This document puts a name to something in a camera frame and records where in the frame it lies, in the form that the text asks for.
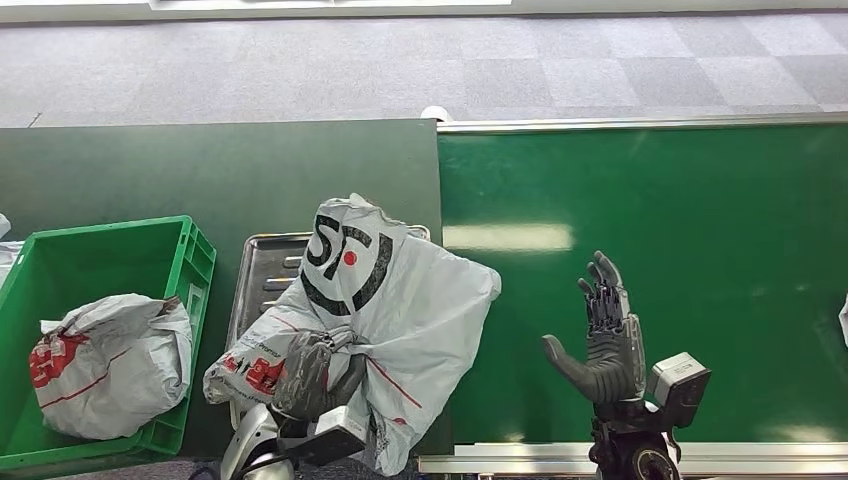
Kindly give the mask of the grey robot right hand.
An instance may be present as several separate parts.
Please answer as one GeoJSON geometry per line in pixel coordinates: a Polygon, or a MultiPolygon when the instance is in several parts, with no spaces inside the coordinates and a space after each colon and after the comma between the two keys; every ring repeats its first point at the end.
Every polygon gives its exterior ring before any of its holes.
{"type": "Polygon", "coordinates": [[[586,360],[573,358],[550,334],[541,337],[546,358],[596,405],[639,400],[646,388],[644,344],[622,275],[601,251],[593,254],[587,271],[591,281],[577,280],[587,313],[586,360]]]}

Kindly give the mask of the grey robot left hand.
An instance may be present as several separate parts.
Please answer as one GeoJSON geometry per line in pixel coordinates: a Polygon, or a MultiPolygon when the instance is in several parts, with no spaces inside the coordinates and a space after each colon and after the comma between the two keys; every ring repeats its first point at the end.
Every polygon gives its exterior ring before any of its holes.
{"type": "Polygon", "coordinates": [[[306,330],[289,343],[282,371],[270,402],[271,410],[295,421],[314,422],[318,417],[349,402],[366,373],[366,359],[353,355],[345,372],[329,383],[332,356],[354,344],[359,336],[347,327],[328,332],[306,330]]]}

